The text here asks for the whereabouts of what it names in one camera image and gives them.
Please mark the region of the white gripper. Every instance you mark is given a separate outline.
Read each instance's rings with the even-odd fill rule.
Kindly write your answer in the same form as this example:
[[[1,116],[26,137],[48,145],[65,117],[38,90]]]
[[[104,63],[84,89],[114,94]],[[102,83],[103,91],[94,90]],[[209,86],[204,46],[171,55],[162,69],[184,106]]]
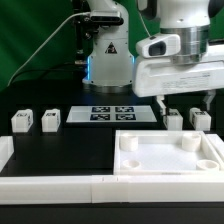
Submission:
[[[224,44],[208,47],[199,63],[174,65],[168,57],[136,59],[133,91],[138,97],[156,96],[162,116],[166,115],[163,95],[224,88]],[[208,91],[203,101],[206,110],[216,96]]]

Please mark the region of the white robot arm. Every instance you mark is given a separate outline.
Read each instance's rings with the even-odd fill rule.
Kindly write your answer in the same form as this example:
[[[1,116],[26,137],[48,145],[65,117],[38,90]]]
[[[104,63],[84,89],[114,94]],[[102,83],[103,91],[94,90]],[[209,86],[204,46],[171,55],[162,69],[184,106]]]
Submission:
[[[133,88],[139,97],[224,88],[224,44],[208,43],[214,7],[224,0],[136,0],[139,12],[160,21],[160,32],[128,48],[127,10],[114,0],[87,0],[93,36],[85,85],[105,92]]]

